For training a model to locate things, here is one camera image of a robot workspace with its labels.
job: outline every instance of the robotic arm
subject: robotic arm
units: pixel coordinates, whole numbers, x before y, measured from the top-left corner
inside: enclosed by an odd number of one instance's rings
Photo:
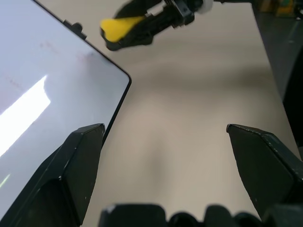
[[[113,19],[100,22],[101,35],[111,51],[138,45],[150,45],[153,37],[172,26],[186,26],[195,20],[195,13],[211,10],[213,1],[249,2],[250,0],[164,0],[163,11],[156,15],[147,10],[162,0],[132,0],[122,6]]]

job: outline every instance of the yellow handle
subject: yellow handle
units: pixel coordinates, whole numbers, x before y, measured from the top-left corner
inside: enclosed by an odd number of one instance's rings
[[[119,19],[105,19],[100,22],[100,27],[104,31],[105,38],[116,43],[145,17],[127,17]]]

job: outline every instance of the beige table surface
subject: beige table surface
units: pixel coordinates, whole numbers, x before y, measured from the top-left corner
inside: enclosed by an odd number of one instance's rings
[[[102,150],[83,226],[95,227],[112,203],[154,202],[202,218],[220,203],[256,211],[239,177],[228,123],[270,131],[297,156],[250,4],[216,3],[193,24],[149,47],[105,49],[99,20],[123,0],[41,1],[81,22],[97,48],[129,72],[133,84]]]

